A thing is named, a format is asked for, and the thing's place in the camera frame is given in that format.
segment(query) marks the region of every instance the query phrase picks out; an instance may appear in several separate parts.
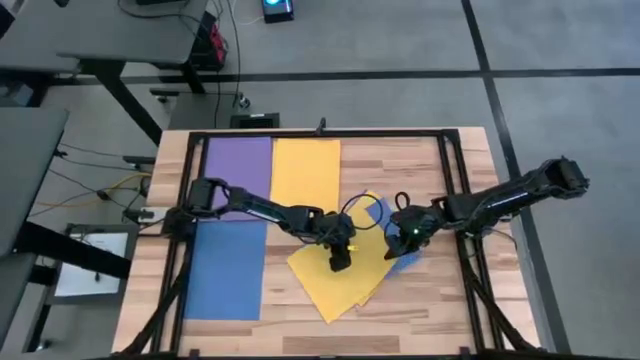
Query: yellow paper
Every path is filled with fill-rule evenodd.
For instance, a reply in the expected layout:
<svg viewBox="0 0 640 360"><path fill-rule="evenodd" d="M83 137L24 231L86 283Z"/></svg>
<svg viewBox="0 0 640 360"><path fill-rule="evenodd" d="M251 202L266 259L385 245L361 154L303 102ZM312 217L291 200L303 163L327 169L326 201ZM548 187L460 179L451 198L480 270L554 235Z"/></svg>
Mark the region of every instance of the yellow paper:
<svg viewBox="0 0 640 360"><path fill-rule="evenodd" d="M366 211L373 202L363 197L349 209L356 226L366 227L373 222ZM379 226L357 230L351 244L358 250L351 252L351 266L339 272L329 268L331 253L322 246L305 246L287 260L327 323L363 299L366 301L395 263L395 259L384 260L387 245Z"/></svg>
<svg viewBox="0 0 640 360"><path fill-rule="evenodd" d="M273 146L271 200L282 205L338 211L340 141L277 139Z"/></svg>

